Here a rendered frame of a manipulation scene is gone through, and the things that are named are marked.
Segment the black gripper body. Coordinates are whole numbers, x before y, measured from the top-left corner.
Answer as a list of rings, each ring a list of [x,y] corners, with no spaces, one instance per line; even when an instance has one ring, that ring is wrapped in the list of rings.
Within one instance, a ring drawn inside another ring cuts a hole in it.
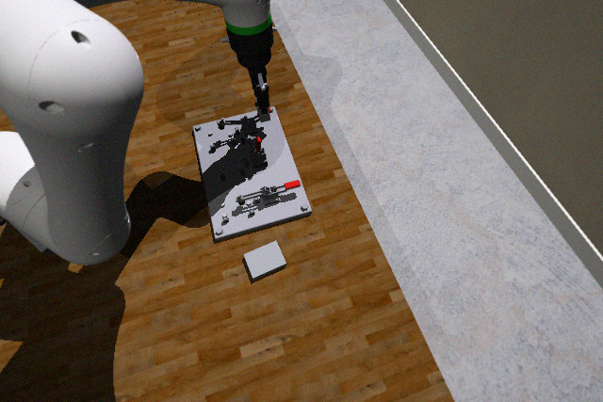
[[[239,64],[247,69],[253,71],[254,82],[258,83],[258,73],[262,73],[264,80],[265,74],[263,68],[270,62],[271,50],[269,49],[266,53],[260,56],[242,56],[236,54]]]

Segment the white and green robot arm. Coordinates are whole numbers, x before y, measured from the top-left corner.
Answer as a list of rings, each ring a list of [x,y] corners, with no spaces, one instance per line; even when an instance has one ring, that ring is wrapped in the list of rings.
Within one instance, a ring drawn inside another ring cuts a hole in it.
[[[0,0],[0,108],[17,131],[0,132],[0,226],[77,265],[113,258],[131,231],[123,172],[144,74],[125,35],[88,10],[121,1]],[[220,7],[221,42],[239,55],[273,45],[270,0],[175,1]]]

